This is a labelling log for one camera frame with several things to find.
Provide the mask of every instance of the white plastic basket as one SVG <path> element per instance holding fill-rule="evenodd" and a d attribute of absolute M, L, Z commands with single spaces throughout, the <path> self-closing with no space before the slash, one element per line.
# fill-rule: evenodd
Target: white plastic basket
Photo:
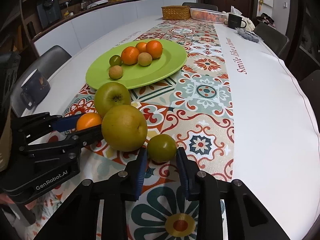
<path fill-rule="evenodd" d="M 212 23 L 223 23 L 224 13 L 206 10 L 206 9 L 197 9 L 191 8 L 191 18 L 203 22 L 212 22 Z"/>

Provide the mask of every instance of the floral tile pattern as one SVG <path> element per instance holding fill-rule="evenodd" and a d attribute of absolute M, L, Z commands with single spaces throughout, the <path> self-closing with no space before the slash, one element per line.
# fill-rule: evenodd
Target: floral tile pattern
<path fill-rule="evenodd" d="M 119 44 L 126 42 L 131 34 Z M 231 181 L 234 152 L 233 107 L 228 73 L 214 24 L 193 19 L 166 20 L 141 34 L 136 40 L 167 39 L 187 51 L 181 70 L 159 82 L 130 90 L 132 106 L 144 115 L 149 140 L 160 133 L 174 138 L 190 160 L 216 179 Z M 63 116 L 95 112 L 95 90 L 85 84 L 65 109 Z M 53 132 L 50 141 L 65 134 Z M 85 178 L 108 179 L 134 160 L 138 151 L 120 152 L 105 140 L 83 148 L 80 174 L 58 186 L 37 205 L 37 222 L 28 228 L 25 239 L 32 240 L 58 206 Z M 227 221 L 220 201 L 224 239 Z M 185 200 L 175 159 L 167 163 L 148 160 L 142 195 L 126 203 L 130 240 L 196 239 L 198 202 Z M 96 238 L 101 239 L 102 217 L 98 217 Z"/>

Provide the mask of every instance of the green tomato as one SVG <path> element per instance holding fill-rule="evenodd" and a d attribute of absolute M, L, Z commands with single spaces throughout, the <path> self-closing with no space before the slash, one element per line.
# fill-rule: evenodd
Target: green tomato
<path fill-rule="evenodd" d="M 168 162 L 176 155 L 176 142 L 170 135 L 158 134 L 148 142 L 147 152 L 155 162 Z"/>
<path fill-rule="evenodd" d="M 113 55 L 110 60 L 109 60 L 110 66 L 121 66 L 122 65 L 122 60 L 119 55 Z"/>

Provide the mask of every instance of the yellow flower center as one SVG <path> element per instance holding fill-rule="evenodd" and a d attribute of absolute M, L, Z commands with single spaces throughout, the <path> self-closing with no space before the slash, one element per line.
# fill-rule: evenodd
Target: yellow flower center
<path fill-rule="evenodd" d="M 195 220 L 185 213 L 173 214 L 165 222 L 165 230 L 175 237 L 188 236 L 195 231 L 195 228 Z"/>

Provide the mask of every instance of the black mug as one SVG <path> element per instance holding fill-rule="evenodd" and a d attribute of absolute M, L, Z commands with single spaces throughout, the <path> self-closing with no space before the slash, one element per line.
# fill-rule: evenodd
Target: black mug
<path fill-rule="evenodd" d="M 21 100 L 27 109 L 38 105 L 50 90 L 49 82 L 35 69 L 21 85 Z"/>
<path fill-rule="evenodd" d="M 242 17 L 229 13 L 228 27 L 231 29 L 245 28 L 245 27 L 247 27 L 247 23 L 244 20 L 242 20 Z"/>

